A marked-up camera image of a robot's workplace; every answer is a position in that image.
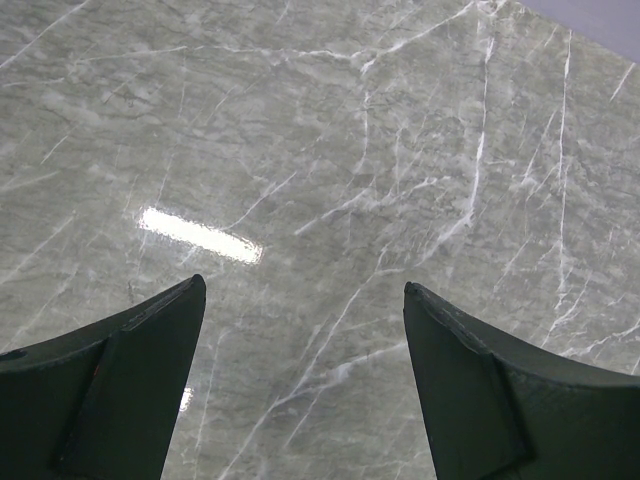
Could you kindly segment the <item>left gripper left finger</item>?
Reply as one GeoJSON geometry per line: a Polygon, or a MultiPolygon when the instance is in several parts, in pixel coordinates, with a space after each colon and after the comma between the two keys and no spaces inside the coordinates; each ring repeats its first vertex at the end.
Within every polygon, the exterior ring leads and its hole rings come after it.
{"type": "Polygon", "coordinates": [[[2,478],[160,478],[205,306],[206,284],[195,275],[3,353],[2,478]]]}

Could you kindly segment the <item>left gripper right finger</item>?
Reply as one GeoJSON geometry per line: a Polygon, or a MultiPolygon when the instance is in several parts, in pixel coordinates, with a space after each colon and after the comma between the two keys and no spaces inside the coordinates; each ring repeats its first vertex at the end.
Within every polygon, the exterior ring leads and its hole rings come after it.
{"type": "Polygon", "coordinates": [[[529,344],[408,283],[404,325],[440,479],[635,479],[639,380],[529,344]]]}

